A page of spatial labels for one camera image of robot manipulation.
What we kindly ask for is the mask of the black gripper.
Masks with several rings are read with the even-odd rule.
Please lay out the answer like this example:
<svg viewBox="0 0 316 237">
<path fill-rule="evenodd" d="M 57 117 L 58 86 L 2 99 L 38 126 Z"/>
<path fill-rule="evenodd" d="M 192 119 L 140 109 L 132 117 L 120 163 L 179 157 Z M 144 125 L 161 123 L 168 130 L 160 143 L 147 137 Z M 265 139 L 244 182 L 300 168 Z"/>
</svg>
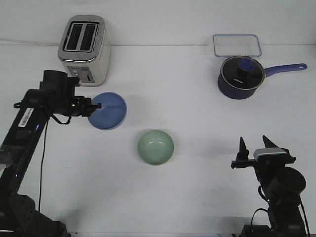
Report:
<svg viewBox="0 0 316 237">
<path fill-rule="evenodd" d="M 262 136 L 265 148 L 279 148 L 278 145 L 273 143 L 267 136 Z M 255 159 L 249 159 L 249 150 L 247 149 L 244 139 L 240 137 L 239 139 L 239 152 L 235 160 L 232 160 L 231 168 L 247 168 L 253 167 L 257 180 L 260 184 L 269 182 L 275 175 L 276 172 L 285 167 L 286 164 L 292 164 L 296 161 L 296 157 L 293 157 L 287 149 L 285 156 L 274 156 L 270 160 L 266 161 L 255 161 Z"/>
<path fill-rule="evenodd" d="M 102 108 L 102 103 L 93 105 L 91 98 L 75 95 L 79 81 L 78 77 L 68 77 L 65 72 L 45 70 L 39 86 L 45 92 L 43 107 L 53 115 L 69 117 L 89 117 L 94 109 Z"/>
</svg>

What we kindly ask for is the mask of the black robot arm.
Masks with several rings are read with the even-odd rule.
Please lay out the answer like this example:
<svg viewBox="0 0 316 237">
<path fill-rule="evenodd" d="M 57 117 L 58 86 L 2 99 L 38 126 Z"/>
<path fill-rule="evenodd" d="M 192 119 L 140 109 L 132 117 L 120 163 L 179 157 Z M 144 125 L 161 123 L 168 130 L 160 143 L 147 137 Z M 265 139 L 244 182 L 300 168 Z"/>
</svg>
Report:
<svg viewBox="0 0 316 237">
<path fill-rule="evenodd" d="M 71 119 L 88 117 L 100 104 L 75 95 L 78 77 L 45 70 L 38 89 L 29 89 L 19 111 L 0 146 L 0 229 L 2 237 L 69 237 L 65 224 L 53 221 L 36 210 L 35 201 L 18 194 L 40 136 L 50 118 L 56 114 Z"/>
<path fill-rule="evenodd" d="M 239 140 L 239 152 L 232 161 L 232 168 L 253 167 L 260 183 L 258 193 L 268 204 L 265 212 L 269 225 L 244 225 L 242 237 L 309 237 L 310 230 L 301 192 L 306 188 L 306 179 L 296 169 L 290 167 L 296 160 L 287 148 L 281 148 L 263 136 L 264 148 L 254 152 L 249 159 L 249 151 L 244 139 Z"/>
</svg>

